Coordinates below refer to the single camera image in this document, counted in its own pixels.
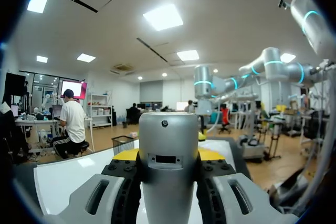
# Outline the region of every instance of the recessed light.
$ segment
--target recessed light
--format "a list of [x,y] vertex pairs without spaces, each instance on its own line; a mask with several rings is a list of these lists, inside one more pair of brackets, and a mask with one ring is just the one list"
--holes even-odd
[[183,21],[173,4],[161,6],[143,14],[143,16],[157,31],[183,25]]
[[43,62],[43,63],[47,63],[47,61],[48,61],[48,57],[43,57],[43,56],[39,56],[39,55],[37,55],[37,56],[36,56],[36,61]]
[[36,13],[43,13],[48,0],[30,0],[27,10]]
[[92,62],[95,59],[94,56],[86,55],[86,54],[81,54],[77,60],[85,61],[85,62]]
[[283,55],[280,56],[280,59],[281,59],[281,61],[284,62],[284,63],[289,63],[289,62],[291,62],[292,60],[294,60],[295,57],[296,57],[295,55],[291,55],[291,54],[283,54]]
[[177,56],[183,61],[198,60],[200,58],[196,50],[178,52]]

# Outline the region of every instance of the cable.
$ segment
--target cable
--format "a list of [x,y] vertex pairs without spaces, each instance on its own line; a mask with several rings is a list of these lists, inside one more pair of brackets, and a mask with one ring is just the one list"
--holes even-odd
[[221,105],[221,100],[220,99],[218,99],[218,112],[217,112],[217,118],[216,118],[216,122],[215,122],[215,124],[208,130],[208,131],[206,131],[206,133],[209,133],[209,132],[211,132],[215,127],[216,127],[216,125],[217,125],[217,123],[218,123],[218,120],[219,120],[219,107],[220,107],[220,105]]

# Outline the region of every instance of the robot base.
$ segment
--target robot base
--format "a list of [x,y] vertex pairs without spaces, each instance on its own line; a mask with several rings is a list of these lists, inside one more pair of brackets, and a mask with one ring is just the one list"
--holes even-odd
[[243,158],[244,159],[263,159],[264,158],[264,144],[258,144],[256,146],[248,145],[248,143],[242,144]]

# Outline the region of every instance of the man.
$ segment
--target man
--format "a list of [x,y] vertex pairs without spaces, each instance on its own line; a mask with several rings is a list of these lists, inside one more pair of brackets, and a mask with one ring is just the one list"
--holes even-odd
[[136,114],[140,113],[140,110],[137,108],[136,103],[133,104],[133,107],[130,107],[130,113],[133,114],[133,115],[136,115]]
[[60,125],[66,126],[66,136],[54,138],[55,152],[62,158],[68,158],[66,152],[75,154],[80,149],[80,143],[85,140],[84,118],[86,116],[82,106],[74,100],[73,91],[67,89],[64,92]]
[[140,110],[137,108],[137,104],[134,103],[128,110],[128,123],[138,124],[140,118]]
[[194,113],[195,112],[195,107],[193,106],[193,101],[192,100],[188,101],[188,106],[184,108],[184,112],[189,112],[189,113]]

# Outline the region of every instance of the yellow part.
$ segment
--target yellow part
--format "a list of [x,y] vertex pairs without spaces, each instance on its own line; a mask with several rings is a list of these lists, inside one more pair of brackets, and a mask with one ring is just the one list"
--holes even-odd
[[286,109],[286,105],[276,105],[276,110],[279,112],[283,112]]
[[[121,153],[118,153],[116,156],[113,157],[113,159],[118,160],[136,160],[136,156],[139,149],[132,149],[128,151],[122,151]],[[214,152],[208,149],[198,148],[198,151],[200,152],[201,160],[217,160],[217,159],[225,159],[223,155],[221,155],[218,152]]]
[[198,133],[198,140],[202,141],[206,139],[206,135],[202,134],[201,132]]

